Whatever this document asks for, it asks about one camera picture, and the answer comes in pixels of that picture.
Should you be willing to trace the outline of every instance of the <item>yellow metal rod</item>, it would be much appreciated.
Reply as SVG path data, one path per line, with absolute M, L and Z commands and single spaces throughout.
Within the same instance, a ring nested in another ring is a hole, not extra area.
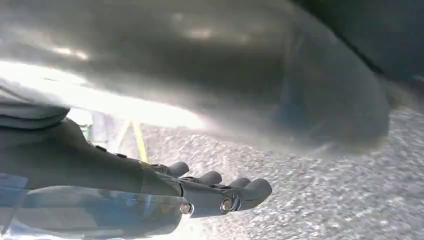
M 138 153 L 143 162 L 149 163 L 149 159 L 146 153 L 145 142 L 143 141 L 142 129 L 140 123 L 132 121 L 132 129 L 134 130 L 135 140 L 137 142 Z

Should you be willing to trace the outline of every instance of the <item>gravel ground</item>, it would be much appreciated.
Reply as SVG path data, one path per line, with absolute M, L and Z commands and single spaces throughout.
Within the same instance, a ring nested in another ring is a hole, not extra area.
M 152 163 L 185 161 L 194 176 L 216 170 L 224 183 L 265 178 L 273 187 L 257 209 L 185 219 L 158 239 L 424 239 L 424 116 L 411 110 L 393 113 L 380 152 L 336 160 L 261 151 L 176 129 L 142 131 Z M 120 151 L 138 157 L 132 130 Z

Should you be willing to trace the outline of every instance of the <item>blurred object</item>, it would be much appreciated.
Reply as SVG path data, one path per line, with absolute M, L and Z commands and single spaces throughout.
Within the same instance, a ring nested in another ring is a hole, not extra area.
M 82 131 L 82 134 L 84 134 L 85 139 L 89 139 L 92 135 L 90 129 L 93 130 L 93 115 L 90 111 L 78 109 L 78 108 L 71 108 L 71 110 L 66 115 L 67 118 L 74 121 L 76 124 L 78 124 L 79 128 Z M 99 119 L 95 120 L 96 125 L 101 124 L 102 122 L 99 121 Z
M 0 2 L 11 100 L 314 156 L 387 136 L 375 73 L 292 1 Z

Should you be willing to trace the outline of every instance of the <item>metal bolt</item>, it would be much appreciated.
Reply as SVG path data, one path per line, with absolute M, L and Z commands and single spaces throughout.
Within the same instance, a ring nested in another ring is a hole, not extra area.
M 182 212 L 182 214 L 189 214 L 192 211 L 192 205 L 190 203 L 185 202 L 181 204 L 179 210 Z
M 231 210 L 232 205 L 233 205 L 233 203 L 232 203 L 231 199 L 229 199 L 228 197 L 224 198 L 221 201 L 221 206 L 220 206 L 221 213 L 227 214 Z

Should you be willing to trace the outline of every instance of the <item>prosthetic hand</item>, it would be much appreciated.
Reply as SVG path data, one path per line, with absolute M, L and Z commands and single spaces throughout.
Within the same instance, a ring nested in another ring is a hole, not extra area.
M 169 167 L 156 164 L 152 168 L 162 179 L 180 188 L 181 197 L 188 201 L 181 206 L 181 211 L 190 214 L 192 218 L 253 209 L 272 193 L 270 184 L 264 179 L 250 181 L 248 178 L 238 178 L 228 186 L 222 185 L 222 177 L 216 171 L 210 171 L 198 178 L 178 178 L 189 171 L 184 162 Z
M 169 234 L 183 214 L 220 216 L 258 206 L 263 179 L 220 184 L 182 177 L 183 162 L 150 165 L 87 143 L 78 125 L 0 128 L 0 238 L 139 239 Z

